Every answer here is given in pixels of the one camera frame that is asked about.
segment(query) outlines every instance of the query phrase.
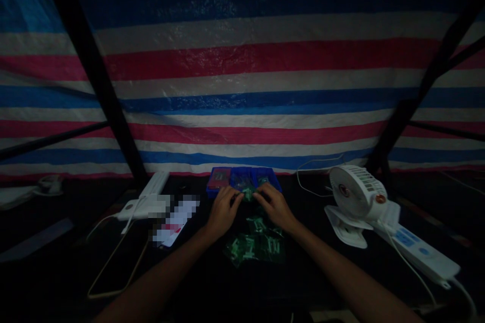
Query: power strip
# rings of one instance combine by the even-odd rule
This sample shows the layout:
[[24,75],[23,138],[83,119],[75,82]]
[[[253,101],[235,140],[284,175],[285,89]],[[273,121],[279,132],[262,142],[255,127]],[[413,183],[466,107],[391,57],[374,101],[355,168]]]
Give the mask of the power strip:
[[156,172],[155,174],[153,174],[148,184],[145,186],[145,188],[143,188],[142,192],[140,193],[139,199],[149,196],[151,194],[160,194],[163,190],[163,187],[165,187],[165,183],[167,183],[169,175],[169,172]]
[[138,199],[126,203],[118,213],[117,219],[128,221],[161,217],[170,210],[170,195],[160,195],[168,180],[169,172],[156,172],[140,193]]
[[[382,228],[374,228],[374,231],[391,244],[386,231]],[[399,224],[396,233],[391,238],[402,255],[431,281],[445,289],[451,287],[448,280],[451,280],[460,271],[460,265]]]
[[170,199],[171,195],[169,194],[151,195],[141,199],[138,206],[136,206],[138,199],[133,199],[126,203],[116,218],[119,221],[127,221],[131,215],[133,215],[134,220],[160,218],[162,213],[170,212]]

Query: red object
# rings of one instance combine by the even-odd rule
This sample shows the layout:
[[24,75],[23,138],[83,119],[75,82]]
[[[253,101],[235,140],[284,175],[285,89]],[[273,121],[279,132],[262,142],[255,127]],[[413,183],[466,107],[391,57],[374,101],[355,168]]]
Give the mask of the red object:
[[212,176],[207,183],[210,189],[219,189],[229,185],[231,177],[231,168],[216,168],[212,172]]

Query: small desk fan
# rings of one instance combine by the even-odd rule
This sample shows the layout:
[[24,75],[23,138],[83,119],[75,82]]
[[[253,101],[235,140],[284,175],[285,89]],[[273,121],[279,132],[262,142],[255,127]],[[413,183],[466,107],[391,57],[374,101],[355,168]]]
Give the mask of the small desk fan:
[[382,183],[365,168],[353,165],[334,167],[330,170],[330,183],[338,207],[326,206],[325,213],[342,242],[366,248],[362,231],[373,230],[369,223],[375,224],[379,219],[392,233],[395,232],[400,207],[387,199]]

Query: metal frame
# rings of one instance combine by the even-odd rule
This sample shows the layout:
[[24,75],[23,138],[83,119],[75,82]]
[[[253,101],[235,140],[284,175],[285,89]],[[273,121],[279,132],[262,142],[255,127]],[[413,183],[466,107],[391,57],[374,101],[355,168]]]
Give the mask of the metal frame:
[[131,136],[128,123],[123,115],[123,109],[116,96],[110,77],[106,70],[96,41],[89,27],[88,21],[79,0],[53,0],[60,18],[76,49],[77,55],[86,72],[98,101],[103,109],[107,121],[67,133],[50,136],[23,145],[0,150],[0,160],[14,157],[28,151],[70,139],[93,130],[110,126],[113,130],[120,149],[128,163],[137,184],[144,184],[148,180],[140,153]]
[[391,116],[387,127],[384,129],[377,146],[372,151],[365,168],[367,168],[372,174],[375,174],[380,168],[384,183],[387,184],[388,188],[392,188],[392,179],[387,156],[408,125],[469,139],[485,141],[485,135],[411,121],[414,113],[439,76],[443,75],[447,71],[456,67],[458,64],[485,48],[484,36],[475,43],[469,45],[456,56],[452,57],[461,39],[475,21],[476,16],[484,7],[485,0],[470,0],[462,14],[445,34],[437,55],[430,63],[423,76],[423,79],[421,80],[418,97],[416,99],[402,100],[398,103],[398,106],[394,111],[394,114]]

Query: hand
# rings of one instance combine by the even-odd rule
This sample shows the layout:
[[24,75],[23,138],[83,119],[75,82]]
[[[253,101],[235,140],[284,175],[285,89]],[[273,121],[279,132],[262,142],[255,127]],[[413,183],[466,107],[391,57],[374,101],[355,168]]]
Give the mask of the hand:
[[[238,196],[231,207],[231,199],[235,194],[238,194]],[[217,241],[232,226],[237,208],[243,198],[244,194],[232,187],[223,187],[219,190],[214,204],[212,204],[209,220],[204,227],[212,242]]]
[[281,192],[269,183],[263,184],[258,188],[258,191],[264,192],[269,198],[268,202],[261,194],[253,193],[253,197],[262,205],[270,220],[286,232],[292,232],[299,222],[288,207]]

